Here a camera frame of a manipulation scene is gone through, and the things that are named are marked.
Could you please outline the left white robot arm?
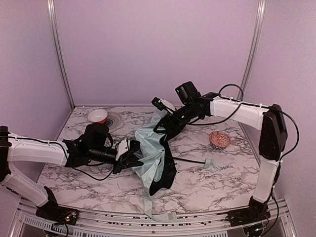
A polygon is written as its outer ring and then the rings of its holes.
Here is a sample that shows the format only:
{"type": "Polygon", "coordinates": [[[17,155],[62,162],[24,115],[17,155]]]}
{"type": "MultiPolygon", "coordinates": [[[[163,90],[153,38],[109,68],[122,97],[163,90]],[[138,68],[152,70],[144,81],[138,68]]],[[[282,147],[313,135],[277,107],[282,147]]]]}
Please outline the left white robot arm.
{"type": "Polygon", "coordinates": [[[14,166],[17,161],[50,163],[77,170],[91,161],[111,164],[112,174],[123,169],[139,167],[143,162],[136,156],[140,142],[123,139],[114,144],[105,124],[89,124],[75,140],[44,141],[20,137],[0,128],[0,183],[10,191],[31,201],[37,208],[38,217],[58,224],[75,225],[79,216],[76,209],[62,207],[54,193],[23,174],[14,166]]]}

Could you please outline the mint green folding umbrella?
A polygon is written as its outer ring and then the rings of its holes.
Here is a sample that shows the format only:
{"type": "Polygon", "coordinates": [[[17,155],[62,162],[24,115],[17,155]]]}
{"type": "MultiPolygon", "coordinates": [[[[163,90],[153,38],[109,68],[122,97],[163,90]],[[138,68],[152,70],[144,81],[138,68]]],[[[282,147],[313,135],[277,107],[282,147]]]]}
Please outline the mint green folding umbrella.
{"type": "Polygon", "coordinates": [[[156,222],[170,222],[177,218],[175,212],[152,213],[152,197],[160,189],[169,189],[177,172],[169,147],[160,144],[160,140],[165,141],[165,135],[154,132],[154,127],[165,114],[155,110],[144,125],[134,132],[136,140],[140,142],[140,150],[135,155],[143,165],[133,168],[133,171],[143,185],[144,213],[156,222]]]}

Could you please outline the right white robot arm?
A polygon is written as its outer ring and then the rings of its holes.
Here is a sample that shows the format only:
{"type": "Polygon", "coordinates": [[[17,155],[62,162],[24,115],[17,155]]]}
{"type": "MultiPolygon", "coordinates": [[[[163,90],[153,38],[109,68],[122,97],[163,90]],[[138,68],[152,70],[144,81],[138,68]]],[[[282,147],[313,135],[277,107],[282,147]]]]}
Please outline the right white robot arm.
{"type": "Polygon", "coordinates": [[[260,171],[256,188],[248,206],[229,211],[226,221],[235,227],[268,220],[268,202],[273,198],[288,138],[281,107],[278,104],[253,104],[223,96],[221,92],[201,95],[191,81],[178,86],[175,91],[183,104],[179,109],[172,108],[164,99],[155,97],[152,100],[157,109],[167,112],[154,127],[154,132],[163,134],[166,140],[177,136],[187,125],[197,125],[197,121],[205,117],[221,118],[222,122],[233,120],[242,128],[251,127],[259,132],[260,171]]]}

